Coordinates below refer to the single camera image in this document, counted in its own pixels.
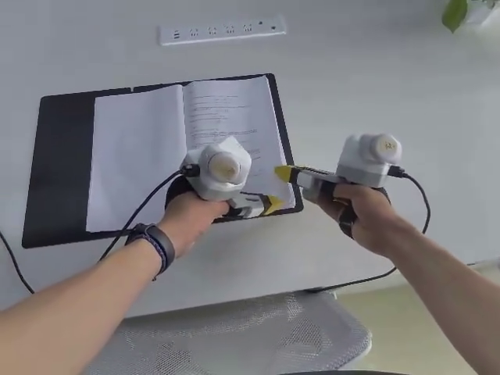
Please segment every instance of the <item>floor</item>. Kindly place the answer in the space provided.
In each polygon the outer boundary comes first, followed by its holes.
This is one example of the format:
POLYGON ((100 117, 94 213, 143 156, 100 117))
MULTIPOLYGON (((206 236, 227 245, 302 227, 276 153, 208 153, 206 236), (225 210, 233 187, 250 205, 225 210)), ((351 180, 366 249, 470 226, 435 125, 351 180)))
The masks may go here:
MULTIPOLYGON (((479 271, 500 284, 496 266, 479 271)), ((357 370, 411 375, 475 374, 446 340, 409 285, 342 294, 338 299, 373 334, 373 347, 356 363, 357 370)))

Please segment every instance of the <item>electrical socket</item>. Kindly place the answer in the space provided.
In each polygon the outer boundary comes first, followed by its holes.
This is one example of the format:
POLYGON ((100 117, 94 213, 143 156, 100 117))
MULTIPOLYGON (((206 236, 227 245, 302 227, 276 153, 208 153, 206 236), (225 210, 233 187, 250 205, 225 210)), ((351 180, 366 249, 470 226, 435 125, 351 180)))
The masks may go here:
POLYGON ((159 27, 160 45, 185 45, 207 41, 270 37, 287 33, 282 16, 238 22, 213 23, 207 26, 159 27))

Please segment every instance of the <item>green plant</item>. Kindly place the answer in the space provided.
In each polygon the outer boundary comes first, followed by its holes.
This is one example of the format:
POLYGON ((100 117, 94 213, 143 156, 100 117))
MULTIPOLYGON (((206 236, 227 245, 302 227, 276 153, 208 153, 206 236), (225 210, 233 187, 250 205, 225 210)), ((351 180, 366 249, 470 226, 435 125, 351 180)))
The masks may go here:
POLYGON ((483 2, 485 5, 493 9, 498 0, 449 0, 441 21, 452 33, 459 28, 467 16, 467 10, 470 3, 483 2))

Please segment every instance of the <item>yellow tip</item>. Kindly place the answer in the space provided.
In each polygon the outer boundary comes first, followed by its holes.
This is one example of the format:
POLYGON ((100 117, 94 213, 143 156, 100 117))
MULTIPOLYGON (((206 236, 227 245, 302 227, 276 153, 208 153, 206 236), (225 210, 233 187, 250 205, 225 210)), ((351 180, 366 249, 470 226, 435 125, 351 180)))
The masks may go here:
POLYGON ((291 166, 275 166, 274 173, 283 182, 290 182, 291 166))
POLYGON ((268 195, 267 198, 269 198, 269 202, 271 203, 270 207, 264 212, 264 215, 269 215, 275 211, 277 211, 278 209, 280 209, 283 204, 284 204, 284 201, 282 201, 281 199, 279 199, 278 197, 275 197, 274 195, 268 195))

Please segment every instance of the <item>left hand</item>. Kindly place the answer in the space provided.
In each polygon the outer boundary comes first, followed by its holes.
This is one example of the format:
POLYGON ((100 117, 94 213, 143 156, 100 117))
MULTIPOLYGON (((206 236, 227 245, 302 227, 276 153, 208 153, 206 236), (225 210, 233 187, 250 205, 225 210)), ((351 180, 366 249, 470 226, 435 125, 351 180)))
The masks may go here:
POLYGON ((210 227, 229 210, 227 202, 208 202, 189 191, 178 195, 166 208, 158 228, 172 241, 176 258, 184 255, 210 227))

